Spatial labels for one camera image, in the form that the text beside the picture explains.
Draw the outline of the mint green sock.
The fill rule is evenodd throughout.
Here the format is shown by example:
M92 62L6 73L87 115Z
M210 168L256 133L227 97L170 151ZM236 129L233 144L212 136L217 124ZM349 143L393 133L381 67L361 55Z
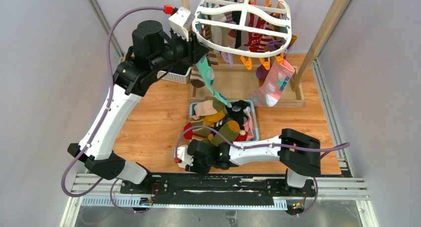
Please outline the mint green sock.
M214 72L212 67L208 64L207 57L204 55L197 63L199 74L201 75L206 87L211 94L228 108L231 108L231 103L219 91L215 90L212 85L214 81Z

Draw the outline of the white oval sock hanger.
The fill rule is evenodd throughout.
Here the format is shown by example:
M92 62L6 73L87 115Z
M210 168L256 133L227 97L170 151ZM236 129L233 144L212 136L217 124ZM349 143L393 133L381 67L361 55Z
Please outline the white oval sock hanger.
M238 24L205 18L206 15L211 17L212 15L224 15L233 11L240 12L240 20ZM257 16L264 22L267 22L269 25L274 27L283 27L286 29L286 32L270 31L263 28L249 26L246 24L246 18L248 15ZM204 38L204 36L201 35L201 28L203 25L218 28L229 28L258 35L281 38L284 40L284 44L277 50L270 52L267 51L264 53L225 47ZM225 53L252 58L267 58L283 52L292 40L291 27L290 8L284 0L201 0L194 13L194 19L192 22L192 30L196 33L198 40L209 48Z

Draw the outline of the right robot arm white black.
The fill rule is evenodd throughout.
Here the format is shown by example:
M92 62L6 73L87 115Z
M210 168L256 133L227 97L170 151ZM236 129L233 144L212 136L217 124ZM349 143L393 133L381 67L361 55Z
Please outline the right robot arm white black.
M252 162L279 161L287 167L284 190L295 196L309 177L321 174L320 141L293 129L260 141L222 142L218 146L192 140L175 151L175 162L186 171L209 173Z

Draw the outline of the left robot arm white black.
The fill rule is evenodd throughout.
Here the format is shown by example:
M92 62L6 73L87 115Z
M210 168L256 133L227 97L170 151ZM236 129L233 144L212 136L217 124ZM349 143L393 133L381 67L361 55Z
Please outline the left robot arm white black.
M160 71L187 70L199 62L209 49L194 32L187 37L171 30L167 35L155 20L141 22L132 32L133 45L114 74L110 94L88 133L79 143L70 144L68 153L97 176L120 178L133 183L144 194L152 188L149 171L115 154L113 145L123 124L149 87L159 81Z

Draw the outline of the striped olive sock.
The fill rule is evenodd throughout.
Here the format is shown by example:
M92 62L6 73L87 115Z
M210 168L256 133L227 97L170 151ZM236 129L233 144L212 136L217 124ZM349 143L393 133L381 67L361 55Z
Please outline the striped olive sock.
M203 140L209 136L211 133L211 130L199 126L207 126L207 127L215 127L215 122L207 121L205 119L191 119L190 124L192 127L192 130L189 131L187 135L187 139L189 140Z

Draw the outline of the red sock in basket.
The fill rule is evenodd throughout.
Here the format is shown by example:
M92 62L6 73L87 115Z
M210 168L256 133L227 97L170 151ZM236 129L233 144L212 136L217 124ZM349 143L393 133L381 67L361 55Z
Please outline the red sock in basket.
M183 137L187 140L191 140L193 137L193 131L191 130L191 123L187 123L184 127Z

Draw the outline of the olive green sock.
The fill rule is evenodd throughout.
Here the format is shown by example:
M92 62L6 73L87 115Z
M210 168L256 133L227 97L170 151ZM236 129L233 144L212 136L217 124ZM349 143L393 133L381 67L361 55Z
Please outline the olive green sock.
M240 126L234 120L227 121L223 125L214 127L214 129L217 132L211 131L208 135L208 140L214 146L219 146L220 144L225 143L226 140L233 142L240 134Z

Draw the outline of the white laundry basket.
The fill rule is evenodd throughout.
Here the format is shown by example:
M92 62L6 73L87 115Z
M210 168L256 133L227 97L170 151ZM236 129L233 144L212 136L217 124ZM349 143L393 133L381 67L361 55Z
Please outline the white laundry basket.
M190 80L190 74L191 74L192 68L188 68L186 70L186 73L184 75L168 72L165 71L159 71L157 73L157 78L162 80L167 80L175 83L181 83L181 84L187 84Z

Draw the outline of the blue sock basket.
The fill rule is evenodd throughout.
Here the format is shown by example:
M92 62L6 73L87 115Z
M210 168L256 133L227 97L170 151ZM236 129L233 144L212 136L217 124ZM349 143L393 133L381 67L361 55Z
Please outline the blue sock basket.
M254 137L252 139L248 140L248 141L249 142L251 142L251 141L258 141L260 139L260 136L259 136L259 129L258 129L258 123L257 123L257 118L256 118L254 103L253 103L252 100L244 100L244 101L247 102L248 105L250 106L250 109L251 109L250 115L252 117L252 119L251 119L252 122L251 123L253 124L252 133L253 133ZM194 107L197 104L199 104L199 102L193 102L193 103L190 104L190 106L189 106L189 115L190 115L190 117L192 117L193 115L196 114L196 112L194 110Z

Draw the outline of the black sock in basket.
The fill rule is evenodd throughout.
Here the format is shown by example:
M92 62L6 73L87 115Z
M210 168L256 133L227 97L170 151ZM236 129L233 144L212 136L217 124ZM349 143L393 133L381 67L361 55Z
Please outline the black sock in basket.
M229 118L236 121L240 129L244 129L244 123L248 121L248 115L246 114L247 108L250 108L250 104L244 100L238 100L231 102L231 107L228 107L227 112Z

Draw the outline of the red patterned sock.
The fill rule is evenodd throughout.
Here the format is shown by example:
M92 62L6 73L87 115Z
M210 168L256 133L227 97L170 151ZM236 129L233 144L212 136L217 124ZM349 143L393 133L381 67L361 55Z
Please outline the red patterned sock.
M264 19L256 16L255 14L250 14L250 19L248 23L249 27L264 29L268 31L273 31L272 26L267 23ZM248 33L248 42L244 45L249 48L249 51L256 53L263 53L266 51L267 44L271 41L272 36L265 35L261 33Z

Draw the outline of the pink sock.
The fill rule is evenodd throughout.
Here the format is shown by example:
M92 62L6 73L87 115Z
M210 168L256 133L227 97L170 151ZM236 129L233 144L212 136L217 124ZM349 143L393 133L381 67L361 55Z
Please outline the pink sock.
M280 64L275 61L263 85L250 93L250 100L257 107L275 106L294 73L295 69L287 60Z

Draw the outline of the wooden rack frame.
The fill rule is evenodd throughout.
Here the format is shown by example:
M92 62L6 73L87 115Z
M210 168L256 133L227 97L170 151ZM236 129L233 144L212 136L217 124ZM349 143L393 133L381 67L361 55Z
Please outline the wooden rack frame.
M341 10L345 6L346 0L334 0L328 10L315 39L310 46L304 61L300 66L293 66L286 58L287 51L292 47L295 31L292 30L292 40L287 48L278 55L267 58L252 58L245 57L231 53L209 48L210 54L207 57L208 64L212 67L215 74L212 87L219 91L228 101L235 100L250 100L249 95L254 90L261 87L269 73L273 63L277 61L279 64L285 59L295 69L295 73L287 84L285 90L282 92L278 103L273 108L300 108L304 105L304 95L301 87L301 82L307 71L311 66L313 60L318 55L323 43L326 41L331 32L334 23L339 17ZM224 15L205 16L206 19L228 22L238 24L240 20L240 12L233 11ZM286 32L283 27L272 26L273 31ZM203 25L201 28L201 35L204 38L225 46L238 50L249 51L248 47L244 45L248 42L248 33L244 31L233 30L229 28L211 27ZM280 48L284 44L281 38L272 37L271 41L266 46L267 51L273 51ZM191 87L189 101L200 102L205 98L216 99L208 90L206 85L203 87Z

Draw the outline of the black mounting base plate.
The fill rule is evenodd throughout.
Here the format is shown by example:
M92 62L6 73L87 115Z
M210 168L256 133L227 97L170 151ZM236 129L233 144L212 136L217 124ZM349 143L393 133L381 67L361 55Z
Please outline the black mounting base plate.
M292 209L294 204L315 197L312 179L303 188L288 187L284 174L169 173L147 175L140 184L122 181L121 194L150 196L154 206L170 205L199 208Z

